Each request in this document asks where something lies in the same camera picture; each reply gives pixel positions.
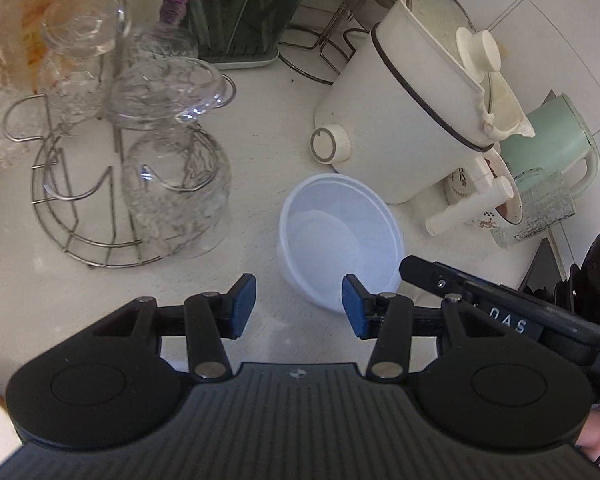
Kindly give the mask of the person right hand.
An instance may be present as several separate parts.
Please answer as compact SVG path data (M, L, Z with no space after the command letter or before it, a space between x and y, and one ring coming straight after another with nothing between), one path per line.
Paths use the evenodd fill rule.
M590 411L579 434L577 447L590 460L600 456L600 408Z

